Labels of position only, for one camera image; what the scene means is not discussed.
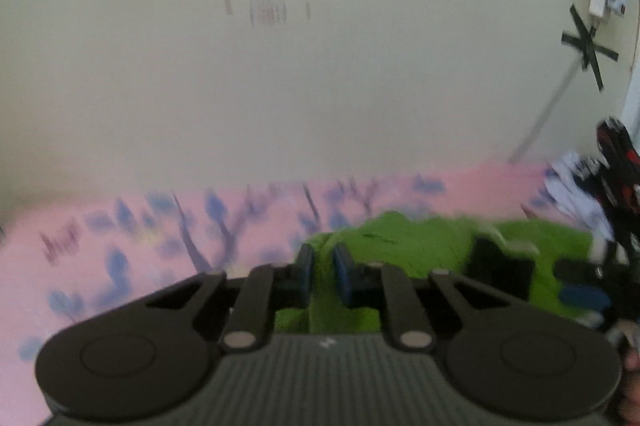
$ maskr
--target green cloth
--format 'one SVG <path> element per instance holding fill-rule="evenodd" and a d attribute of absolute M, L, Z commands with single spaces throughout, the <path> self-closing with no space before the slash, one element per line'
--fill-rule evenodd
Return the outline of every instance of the green cloth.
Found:
<path fill-rule="evenodd" d="M 471 218 L 434 217 L 414 222 L 401 213 L 388 212 L 357 229 L 347 228 L 309 238 L 308 243 L 316 252 L 311 303 L 308 310 L 277 312 L 275 328 L 316 334 L 380 330 L 377 311 L 349 310 L 341 304 L 335 290 L 331 257 L 337 244 L 345 244 L 357 263 L 382 260 L 402 267 L 409 276 L 423 278 L 439 267 L 462 272 L 474 239 L 479 235 L 493 238 L 507 255 L 535 260 L 529 293 L 531 304 L 562 316 L 577 317 L 584 313 L 560 303 L 560 284 L 552 269 L 559 258 L 586 259 L 591 246 L 590 234 L 540 219 L 487 226 Z M 535 246 L 538 253 L 522 252 L 527 249 L 523 246 Z"/>

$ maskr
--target pink bedsheet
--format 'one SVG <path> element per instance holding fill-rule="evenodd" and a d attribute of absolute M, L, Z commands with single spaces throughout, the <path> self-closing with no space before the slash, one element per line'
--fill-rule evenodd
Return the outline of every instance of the pink bedsheet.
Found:
<path fill-rule="evenodd" d="M 35 426 L 49 411 L 33 375 L 42 343 L 79 320 L 198 270 L 244 276 L 288 261 L 318 231 L 357 225 L 386 210 L 410 218 L 465 213 L 524 218 L 548 207 L 546 165 L 355 181 L 272 184 L 177 193 L 201 255 L 190 257 L 171 193 L 123 196 L 24 214 L 0 249 L 0 424 Z"/>

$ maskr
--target gray cable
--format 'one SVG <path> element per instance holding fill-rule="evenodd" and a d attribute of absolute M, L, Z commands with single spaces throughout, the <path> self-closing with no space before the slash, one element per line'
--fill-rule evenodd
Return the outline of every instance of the gray cable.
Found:
<path fill-rule="evenodd" d="M 540 112 L 538 119 L 536 120 L 535 124 L 531 127 L 531 130 L 529 130 L 529 133 L 527 133 L 527 135 L 522 140 L 520 145 L 515 149 L 515 151 L 509 157 L 508 159 L 509 164 L 518 162 L 519 160 L 522 159 L 524 154 L 526 154 L 526 152 L 529 151 L 529 148 L 531 147 L 531 145 L 538 138 L 538 136 L 540 135 L 540 132 L 542 132 L 542 128 L 548 121 L 549 117 L 551 116 L 551 113 L 556 107 L 556 104 L 558 104 L 558 101 L 560 101 L 560 99 L 566 92 L 567 88 L 569 87 L 571 82 L 574 80 L 576 72 L 581 67 L 582 67 L 582 57 L 576 58 L 576 61 L 574 62 L 574 64 L 571 66 L 569 71 L 564 75 L 564 78 L 562 79 L 562 83 L 560 83 L 560 86 L 556 88 L 556 91 L 551 96 L 551 99 L 549 99 L 549 102 L 545 105 L 542 112 Z"/>

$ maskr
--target beige wall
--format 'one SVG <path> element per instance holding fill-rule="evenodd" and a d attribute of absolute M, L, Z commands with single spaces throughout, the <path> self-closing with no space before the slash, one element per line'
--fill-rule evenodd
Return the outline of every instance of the beige wall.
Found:
<path fill-rule="evenodd" d="M 588 0 L 0 0 L 7 201 L 463 167 L 505 159 L 576 54 Z M 309 2 L 311 18 L 307 19 Z M 622 109 L 638 0 L 598 34 L 527 158 L 593 148 Z"/>

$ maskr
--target ribbed gray surface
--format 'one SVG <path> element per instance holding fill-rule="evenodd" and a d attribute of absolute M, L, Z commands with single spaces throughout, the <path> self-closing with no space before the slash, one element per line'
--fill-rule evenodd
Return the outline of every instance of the ribbed gray surface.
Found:
<path fill-rule="evenodd" d="M 60 418 L 51 426 L 87 426 Z M 429 356 L 404 354 L 376 334 L 274 336 L 229 356 L 201 392 L 136 426 L 522 426 L 460 397 Z M 601 426 L 599 415 L 563 422 Z"/>

